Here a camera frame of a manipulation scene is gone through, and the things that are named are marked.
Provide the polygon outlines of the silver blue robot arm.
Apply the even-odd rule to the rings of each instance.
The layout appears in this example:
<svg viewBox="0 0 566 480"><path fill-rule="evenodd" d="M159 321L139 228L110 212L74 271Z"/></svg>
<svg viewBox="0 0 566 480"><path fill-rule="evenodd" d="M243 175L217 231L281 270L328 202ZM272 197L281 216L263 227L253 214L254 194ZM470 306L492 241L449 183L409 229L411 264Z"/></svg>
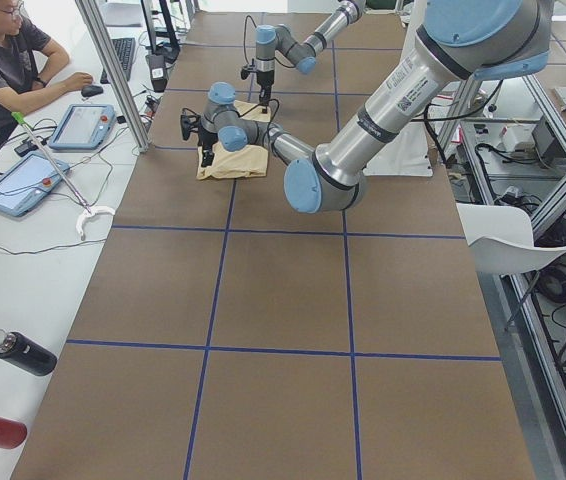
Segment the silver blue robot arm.
<svg viewBox="0 0 566 480"><path fill-rule="evenodd" d="M503 80L541 71L549 57L551 1L428 1L412 51L327 144L310 147L275 123L248 120L235 89L216 82L202 114L181 115L183 137L197 134L202 163L213 146L269 149L287 166L284 192L302 213L342 211L363 197L363 170L449 83Z"/></svg>
<svg viewBox="0 0 566 480"><path fill-rule="evenodd" d="M340 1L339 7L323 21L303 42L297 41L291 30L283 24L258 25L255 31L255 57L241 70L241 78L256 75L260 87L258 104L267 110L275 83L276 53L289 62L290 68L304 75L313 71L316 57L328 43L348 26L356 23L365 13L365 1Z"/></svg>

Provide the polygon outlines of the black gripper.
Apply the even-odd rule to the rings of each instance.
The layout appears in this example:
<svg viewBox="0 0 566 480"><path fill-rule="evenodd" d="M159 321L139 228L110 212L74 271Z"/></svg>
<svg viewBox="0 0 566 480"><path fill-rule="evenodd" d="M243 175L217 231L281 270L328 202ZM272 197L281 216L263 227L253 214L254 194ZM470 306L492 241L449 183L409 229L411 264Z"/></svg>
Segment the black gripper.
<svg viewBox="0 0 566 480"><path fill-rule="evenodd" d="M197 145L202 149L201 166L209 167L214 160L213 146L217 143L217 134L204 127L200 127L198 129L198 137Z"/></svg>
<svg viewBox="0 0 566 480"><path fill-rule="evenodd" d="M268 113L272 87L274 85L274 71L257 71L256 80L260 87L259 99L261 101L259 105L261 106L261 112Z"/></svg>

